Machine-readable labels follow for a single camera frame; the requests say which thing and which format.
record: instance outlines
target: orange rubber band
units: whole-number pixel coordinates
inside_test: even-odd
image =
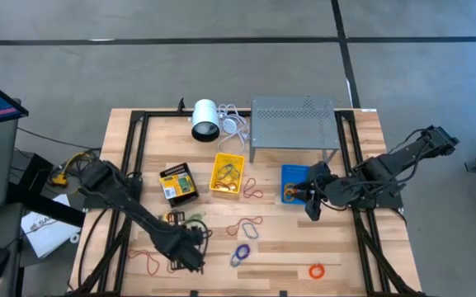
[[[295,184],[292,182],[288,182],[285,184],[283,196],[284,202],[293,202],[295,200],[295,198],[291,196],[294,191],[293,186],[295,186]]]
[[[313,270],[315,268],[318,268],[320,270],[320,273],[318,273],[317,275],[314,275],[313,274]],[[311,265],[311,267],[309,268],[309,276],[311,276],[311,278],[315,279],[315,280],[319,280],[322,278],[322,276],[326,274],[326,269],[323,267],[322,264],[313,264]]]

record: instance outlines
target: battery package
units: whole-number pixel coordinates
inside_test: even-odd
[[[171,207],[183,205],[199,197],[196,184],[186,163],[160,172],[164,197]]]

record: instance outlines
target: yellow bin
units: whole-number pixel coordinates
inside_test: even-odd
[[[215,155],[214,169],[210,178],[210,189],[230,193],[239,193],[245,157],[230,153],[218,153]]]

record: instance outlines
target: cable bundle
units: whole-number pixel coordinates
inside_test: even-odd
[[[233,109],[234,113],[229,114],[229,111]],[[241,154],[245,149],[245,142],[250,138],[250,127],[247,120],[238,114],[238,108],[234,104],[221,104],[218,107],[219,127],[222,128],[227,134],[223,140],[218,144],[218,151],[225,153],[221,150],[221,144],[228,141],[235,135],[241,140],[242,147],[238,152],[232,152],[231,154]]]

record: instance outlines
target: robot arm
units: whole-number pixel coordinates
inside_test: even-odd
[[[148,232],[155,248],[170,261],[179,261],[190,271],[199,271],[205,262],[196,248],[209,230],[185,225],[171,225],[149,213],[130,195],[130,185],[115,165],[99,161],[90,165],[82,176],[79,189],[86,196],[98,196],[111,208],[124,213]]]
[[[441,127],[430,126],[416,130],[420,136],[411,144],[404,146],[395,153],[383,153],[372,157],[354,166],[349,177],[338,177],[331,174],[331,170],[324,162],[319,162],[309,169],[307,181],[294,187],[293,195],[306,203],[305,211],[311,220],[320,217],[320,204],[330,201],[336,206],[355,206],[361,202],[393,199],[410,180],[419,162],[425,158],[447,156],[454,152],[459,140],[450,137]],[[397,176],[413,167],[410,176],[398,180]]]

